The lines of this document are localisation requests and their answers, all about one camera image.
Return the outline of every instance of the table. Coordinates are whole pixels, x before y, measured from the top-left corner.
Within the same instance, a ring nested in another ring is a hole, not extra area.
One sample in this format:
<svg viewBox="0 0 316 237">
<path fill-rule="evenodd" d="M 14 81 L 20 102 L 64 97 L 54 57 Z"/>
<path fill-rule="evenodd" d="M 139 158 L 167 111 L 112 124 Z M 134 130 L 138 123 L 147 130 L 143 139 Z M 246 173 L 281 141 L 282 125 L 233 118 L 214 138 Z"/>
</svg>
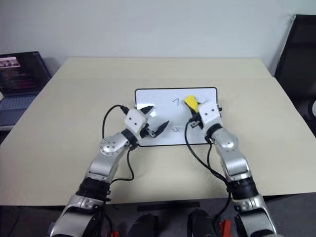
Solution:
<svg viewBox="0 0 316 237">
<path fill-rule="evenodd" d="M 203 86 L 218 88 L 224 125 L 263 195 L 316 191 L 316 139 L 260 59 L 69 58 L 0 146 L 0 204 L 65 205 L 98 153 L 111 105 L 132 107 L 137 88 Z M 114 111 L 106 135 L 123 120 Z M 194 149 L 206 158 L 207 146 Z M 112 203 L 227 196 L 185 146 L 130 156 L 135 180 L 114 183 Z M 211 163 L 221 171 L 215 149 Z M 129 175 L 122 158 L 116 177 Z"/>
</svg>

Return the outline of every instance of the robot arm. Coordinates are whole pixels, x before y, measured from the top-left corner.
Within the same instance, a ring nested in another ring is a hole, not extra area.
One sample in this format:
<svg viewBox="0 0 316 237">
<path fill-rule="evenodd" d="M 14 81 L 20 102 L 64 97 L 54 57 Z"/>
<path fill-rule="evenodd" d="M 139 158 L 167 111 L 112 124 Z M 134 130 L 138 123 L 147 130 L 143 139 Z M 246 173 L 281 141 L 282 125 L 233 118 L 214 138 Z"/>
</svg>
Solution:
<svg viewBox="0 0 316 237">
<path fill-rule="evenodd" d="M 235 221 L 239 236 L 280 236 L 263 197 L 256 189 L 247 160 L 238 148 L 237 137 L 223 127 L 218 105 L 212 101 L 196 103 L 195 106 L 189 101 L 186 103 L 193 113 L 191 126 L 202 128 L 206 140 L 215 144 L 221 157 L 228 190 L 238 212 Z"/>
<path fill-rule="evenodd" d="M 167 127 L 162 124 L 156 132 L 149 130 L 146 114 L 153 106 L 141 110 L 121 108 L 127 115 L 126 129 L 104 138 L 98 155 L 91 163 L 83 182 L 74 194 L 51 231 L 50 237 L 95 237 L 103 218 L 103 207 L 109 201 L 110 184 L 126 150 L 133 150 L 146 137 L 157 137 Z"/>
</svg>

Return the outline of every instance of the yellow sponge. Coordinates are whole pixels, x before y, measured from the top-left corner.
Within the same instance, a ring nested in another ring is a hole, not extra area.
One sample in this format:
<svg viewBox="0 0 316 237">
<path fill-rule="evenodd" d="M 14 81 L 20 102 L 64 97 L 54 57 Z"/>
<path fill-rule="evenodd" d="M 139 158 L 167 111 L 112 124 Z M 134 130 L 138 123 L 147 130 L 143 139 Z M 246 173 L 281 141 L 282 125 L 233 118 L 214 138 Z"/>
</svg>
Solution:
<svg viewBox="0 0 316 237">
<path fill-rule="evenodd" d="M 198 113 L 198 102 L 193 95 L 189 95 L 188 97 L 184 98 L 184 102 L 196 113 Z"/>
</svg>

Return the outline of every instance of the laptop keyboard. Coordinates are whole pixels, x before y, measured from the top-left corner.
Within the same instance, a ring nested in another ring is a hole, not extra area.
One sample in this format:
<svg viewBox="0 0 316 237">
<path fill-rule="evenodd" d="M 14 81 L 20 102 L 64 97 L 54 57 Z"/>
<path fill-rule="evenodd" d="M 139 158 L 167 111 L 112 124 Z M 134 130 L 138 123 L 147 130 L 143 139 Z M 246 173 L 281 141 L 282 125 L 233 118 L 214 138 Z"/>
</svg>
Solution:
<svg viewBox="0 0 316 237">
<path fill-rule="evenodd" d="M 35 95 L 22 97 L 4 97 L 0 102 L 0 110 L 27 109 L 35 97 Z"/>
</svg>

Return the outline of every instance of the black wire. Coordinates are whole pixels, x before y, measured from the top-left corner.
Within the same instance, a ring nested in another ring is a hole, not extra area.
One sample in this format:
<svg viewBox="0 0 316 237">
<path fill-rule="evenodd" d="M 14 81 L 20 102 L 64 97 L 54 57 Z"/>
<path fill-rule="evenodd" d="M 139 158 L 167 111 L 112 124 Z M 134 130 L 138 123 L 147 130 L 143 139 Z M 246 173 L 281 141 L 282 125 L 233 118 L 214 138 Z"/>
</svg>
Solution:
<svg viewBox="0 0 316 237">
<path fill-rule="evenodd" d="M 109 231 L 110 235 L 109 236 L 107 235 L 107 237 L 111 237 L 112 236 L 112 231 L 113 231 L 112 221 L 111 221 L 111 219 L 109 218 L 109 216 L 106 213 L 104 213 L 104 216 L 108 220 L 109 227 L 110 227 L 110 231 Z"/>
<path fill-rule="evenodd" d="M 220 210 L 215 216 L 214 216 L 214 219 L 212 221 L 212 225 L 213 225 L 213 229 L 217 235 L 217 237 L 222 237 L 220 235 L 220 233 L 218 232 L 218 229 L 216 228 L 216 224 L 217 224 L 217 220 L 218 218 L 226 211 L 227 207 L 229 206 L 229 203 L 231 202 L 231 198 L 232 198 L 232 193 L 231 192 L 228 192 L 228 198 L 227 198 L 227 201 L 226 201 L 226 204 L 225 206 L 222 208 L 222 210 Z"/>
<path fill-rule="evenodd" d="M 11 227 L 11 229 L 10 229 L 9 234 L 8 234 L 7 237 L 10 237 L 10 235 L 12 234 L 12 232 L 13 232 L 13 230 L 14 230 L 16 224 L 17 224 L 18 221 L 19 221 L 19 214 L 20 214 L 20 212 L 21 212 L 21 207 L 17 207 L 17 208 L 18 208 L 18 210 L 17 210 L 17 211 L 15 212 L 15 214 L 14 214 L 15 217 L 14 217 L 13 225 L 12 225 L 12 227 Z"/>
<path fill-rule="evenodd" d="M 110 112 L 115 109 L 116 107 L 121 107 L 122 105 L 113 105 L 112 107 L 110 107 L 110 109 L 106 112 L 106 114 L 104 115 L 103 121 L 102 121 L 102 139 L 104 139 L 104 133 L 105 133 L 105 122 L 107 120 L 108 115 L 110 114 Z M 105 202 L 102 206 L 102 210 L 101 210 L 101 220 L 100 220 L 100 227 L 97 233 L 97 236 L 101 237 L 101 231 L 102 231 L 102 226 L 103 226 L 103 221 L 104 221 L 104 216 L 106 217 L 106 219 L 109 222 L 109 226 L 110 226 L 110 237 L 112 235 L 112 221 L 111 219 L 108 217 L 108 215 L 105 213 Z"/>
<path fill-rule="evenodd" d="M 118 179 L 115 179 L 112 181 L 112 183 L 116 182 L 116 181 L 132 181 L 134 179 L 134 172 L 133 172 L 133 169 L 132 169 L 132 166 L 130 165 L 130 162 L 129 162 L 129 153 L 131 152 L 131 149 L 128 150 L 127 152 L 127 156 L 126 156 L 126 160 L 127 160 L 127 165 L 128 165 L 128 168 L 132 174 L 132 177 L 131 178 L 118 178 Z"/>
<path fill-rule="evenodd" d="M 209 146 L 209 149 L 208 149 L 208 152 L 207 152 L 207 165 L 192 150 L 192 148 L 191 148 L 191 146 L 190 146 L 190 144 L 188 142 L 188 138 L 187 138 L 187 130 L 188 130 L 189 123 L 190 123 L 190 121 L 188 121 L 186 123 L 186 127 L 185 127 L 185 130 L 184 130 L 184 139 L 186 141 L 186 145 L 187 145 L 188 149 L 190 150 L 192 155 L 198 160 L 199 163 L 201 163 L 205 168 L 207 168 L 216 178 L 222 180 L 227 185 L 228 182 L 227 182 L 226 178 L 223 175 L 221 175 L 220 173 L 218 173 L 217 171 L 215 171 L 214 169 L 212 169 L 212 167 L 211 167 L 211 164 L 210 164 L 210 153 L 211 153 L 211 150 L 212 150 L 212 143 L 208 143 L 208 144 L 210 144 L 210 146 Z M 231 201 L 231 197 L 232 197 L 231 192 L 228 192 L 228 199 L 227 199 L 227 202 L 226 202 L 225 206 L 214 216 L 214 219 L 212 221 L 213 229 L 214 229 L 214 231 L 215 231 L 215 233 L 216 233 L 216 235 L 218 237 L 221 237 L 221 235 L 218 233 L 218 230 L 216 228 L 216 222 L 217 222 L 218 218 L 226 211 L 226 209 L 229 206 L 229 203 Z"/>
<path fill-rule="evenodd" d="M 209 145 L 209 149 L 208 149 L 208 152 L 207 152 L 207 165 L 208 165 L 208 168 L 209 168 L 209 170 L 211 171 L 211 173 L 212 173 L 216 178 L 222 180 L 225 184 L 227 184 L 226 178 L 225 178 L 223 175 L 221 175 L 220 173 L 218 173 L 217 171 L 215 171 L 214 169 L 212 169 L 212 167 L 211 167 L 211 164 L 210 164 L 210 161 L 209 161 L 209 160 L 210 160 L 209 157 L 210 157 L 210 154 L 211 154 L 211 150 L 212 150 L 212 144 Z"/>
<path fill-rule="evenodd" d="M 102 122 L 102 139 L 104 139 L 104 127 L 105 127 L 105 121 L 107 120 L 107 117 L 109 115 L 109 113 L 115 109 L 116 107 L 122 107 L 122 105 L 113 105 L 112 107 L 110 107 L 110 109 L 107 111 L 107 113 L 105 114 L 104 118 L 103 118 L 103 122 Z"/>
<path fill-rule="evenodd" d="M 186 145 L 187 145 L 189 151 L 192 153 L 192 155 L 197 159 L 197 161 L 198 161 L 201 165 L 203 165 L 205 168 L 207 168 L 208 170 L 210 170 L 209 167 L 207 166 L 207 164 L 205 164 L 205 163 L 197 156 L 197 154 L 192 150 L 192 148 L 191 148 L 191 146 L 190 146 L 190 144 L 189 144 L 189 142 L 188 142 L 187 131 L 188 131 L 188 125 L 189 125 L 189 123 L 190 123 L 189 121 L 186 123 L 186 127 L 185 127 L 185 129 L 184 129 L 184 139 L 185 139 L 185 141 L 186 141 Z"/>
</svg>

